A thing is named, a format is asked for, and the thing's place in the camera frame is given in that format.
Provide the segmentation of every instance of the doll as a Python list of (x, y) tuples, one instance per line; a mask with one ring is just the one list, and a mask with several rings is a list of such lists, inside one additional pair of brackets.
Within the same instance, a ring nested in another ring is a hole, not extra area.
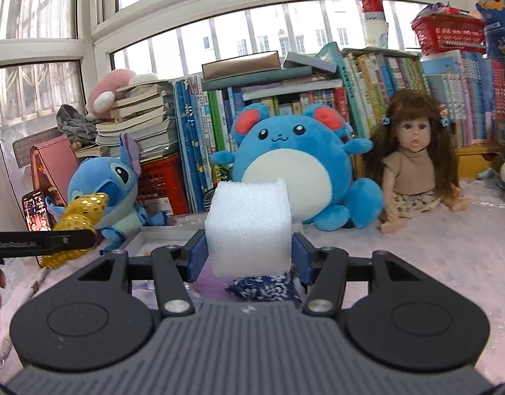
[(457, 160), (448, 120), (438, 103), (419, 92), (402, 90), (372, 135), (373, 149), (362, 155), (366, 176), (383, 189), (381, 232), (393, 233), (405, 218), (443, 202), (452, 212), (467, 209), (470, 200), (457, 187)]

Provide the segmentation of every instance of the white foam block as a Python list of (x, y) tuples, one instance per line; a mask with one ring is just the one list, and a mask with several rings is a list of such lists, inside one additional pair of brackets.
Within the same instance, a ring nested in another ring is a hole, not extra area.
[(217, 277), (274, 276), (291, 267), (291, 211), (283, 179), (220, 182), (205, 220)]

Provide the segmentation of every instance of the beige shirt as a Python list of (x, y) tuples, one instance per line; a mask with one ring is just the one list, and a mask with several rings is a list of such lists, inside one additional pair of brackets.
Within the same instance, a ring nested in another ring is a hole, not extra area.
[(414, 195), (435, 188), (434, 164), (427, 149), (413, 153), (401, 148), (385, 157), (383, 163), (395, 175), (396, 193)]

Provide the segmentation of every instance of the tray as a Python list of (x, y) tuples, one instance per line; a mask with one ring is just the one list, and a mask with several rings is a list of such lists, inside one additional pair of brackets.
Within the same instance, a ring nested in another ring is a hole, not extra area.
[(126, 250), (130, 257), (150, 255), (158, 247), (185, 245), (196, 231), (176, 226), (142, 227), (136, 235), (128, 238), (119, 249)]

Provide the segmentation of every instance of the white plush belly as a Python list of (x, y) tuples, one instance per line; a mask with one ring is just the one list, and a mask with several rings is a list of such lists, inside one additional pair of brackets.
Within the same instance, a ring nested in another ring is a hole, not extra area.
[(330, 176), (316, 158), (303, 151), (282, 148), (262, 154), (246, 169), (243, 183), (272, 183), (283, 178), (287, 185), (293, 222), (306, 221), (330, 204)]

